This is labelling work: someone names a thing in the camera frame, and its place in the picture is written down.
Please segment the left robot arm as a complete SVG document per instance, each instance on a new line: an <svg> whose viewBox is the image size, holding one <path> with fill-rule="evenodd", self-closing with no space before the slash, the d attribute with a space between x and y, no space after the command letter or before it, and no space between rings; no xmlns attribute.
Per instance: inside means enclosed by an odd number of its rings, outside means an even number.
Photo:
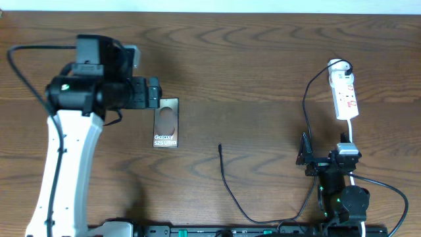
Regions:
<svg viewBox="0 0 421 237"><path fill-rule="evenodd" d="M87 195L95 147L107 111L156 109L162 90L155 77L135 77L140 52L134 45L79 35L76 60L46 87L49 116L47 158L27 236L132 236L134 225L116 219L87 223Z"/></svg>

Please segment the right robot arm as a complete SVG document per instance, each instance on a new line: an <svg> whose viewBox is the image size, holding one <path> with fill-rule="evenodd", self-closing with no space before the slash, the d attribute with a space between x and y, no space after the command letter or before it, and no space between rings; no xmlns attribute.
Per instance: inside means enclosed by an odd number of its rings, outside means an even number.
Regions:
<svg viewBox="0 0 421 237"><path fill-rule="evenodd" d="M370 193L360 186L347 185L345 177L356 169L362 157L344 134L337 148L326 157L315 157L306 134L301 136L296 164L306 166L305 175L319 179L319 202L331 226L360 226L366 220Z"/></svg>

